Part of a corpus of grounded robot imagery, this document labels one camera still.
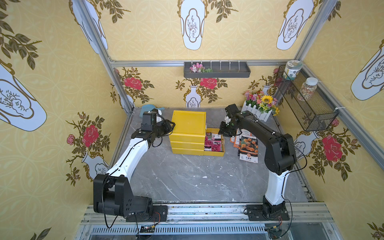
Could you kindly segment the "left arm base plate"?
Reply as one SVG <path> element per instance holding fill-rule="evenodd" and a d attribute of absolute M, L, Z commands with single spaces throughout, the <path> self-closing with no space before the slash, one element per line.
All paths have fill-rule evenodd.
<path fill-rule="evenodd" d="M 126 218 L 126 222 L 166 222 L 168 216 L 168 207 L 165 205 L 149 206 L 144 212 L 136 212 Z"/>

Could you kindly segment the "yellow three-drawer cabinet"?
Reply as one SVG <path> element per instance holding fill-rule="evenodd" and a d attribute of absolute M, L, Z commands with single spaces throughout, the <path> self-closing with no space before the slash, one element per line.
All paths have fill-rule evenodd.
<path fill-rule="evenodd" d="M 173 154 L 204 155 L 206 113 L 175 110 L 172 122 L 176 124 L 170 135 Z"/>

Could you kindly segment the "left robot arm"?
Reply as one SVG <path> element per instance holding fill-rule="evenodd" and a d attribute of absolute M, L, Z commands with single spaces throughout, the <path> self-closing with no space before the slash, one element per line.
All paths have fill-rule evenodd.
<path fill-rule="evenodd" d="M 153 218 L 153 200 L 133 194 L 130 181 L 144 154 L 156 139 L 169 136 L 175 123 L 166 120 L 157 109 L 143 113 L 141 127 L 132 135 L 127 149 L 105 174 L 94 179 L 94 212 L 121 216 L 127 220 Z"/>

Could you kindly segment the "yellow bottom drawer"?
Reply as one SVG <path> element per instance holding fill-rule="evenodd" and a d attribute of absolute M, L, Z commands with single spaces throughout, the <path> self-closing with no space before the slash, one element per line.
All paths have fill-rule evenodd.
<path fill-rule="evenodd" d="M 219 129 L 207 128 L 204 145 L 204 156 L 223 157 L 225 154 L 225 140 Z"/>

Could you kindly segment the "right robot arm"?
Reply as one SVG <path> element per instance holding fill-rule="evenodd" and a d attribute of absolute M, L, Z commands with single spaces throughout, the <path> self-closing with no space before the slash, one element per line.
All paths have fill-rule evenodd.
<path fill-rule="evenodd" d="M 285 190 L 287 178 L 297 162 L 293 137 L 281 134 L 262 123 L 251 112 L 241 112 L 235 104 L 225 108 L 226 118 L 220 124 L 219 133 L 225 137 L 237 135 L 237 130 L 246 130 L 266 147 L 265 164 L 269 181 L 263 197 L 262 213 L 268 219 L 285 213 Z"/>

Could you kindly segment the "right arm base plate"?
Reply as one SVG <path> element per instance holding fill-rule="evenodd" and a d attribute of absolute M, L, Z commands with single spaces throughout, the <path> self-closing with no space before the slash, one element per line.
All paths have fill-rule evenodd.
<path fill-rule="evenodd" d="M 248 216 L 250 221 L 290 220 L 285 202 L 276 206 L 268 204 L 247 205 L 244 214 Z"/>

